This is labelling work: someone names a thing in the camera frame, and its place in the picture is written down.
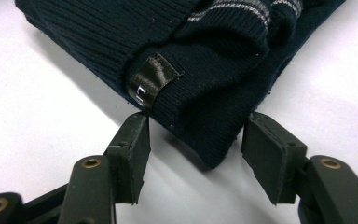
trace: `clothing label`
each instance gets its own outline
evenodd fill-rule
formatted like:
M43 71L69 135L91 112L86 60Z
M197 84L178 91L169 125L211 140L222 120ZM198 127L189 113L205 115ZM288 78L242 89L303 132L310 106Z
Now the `clothing label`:
M132 77L128 93L147 112L151 113L159 92L180 75L160 54L149 57Z

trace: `knit sweater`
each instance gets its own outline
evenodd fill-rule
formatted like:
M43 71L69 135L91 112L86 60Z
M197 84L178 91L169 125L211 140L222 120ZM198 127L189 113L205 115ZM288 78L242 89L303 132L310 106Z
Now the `knit sweater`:
M42 30L211 168L343 0L16 0Z

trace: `white background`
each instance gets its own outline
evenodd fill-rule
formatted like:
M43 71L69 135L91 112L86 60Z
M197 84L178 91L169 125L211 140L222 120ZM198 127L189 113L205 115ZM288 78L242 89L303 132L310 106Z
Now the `white background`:
M65 184L72 166L101 154L137 110L0 0L0 192L25 202ZM257 111L358 174L358 0L348 0L283 71ZM152 152L138 205L118 223L299 223L296 205L270 204L241 158L241 135L207 171L151 120Z

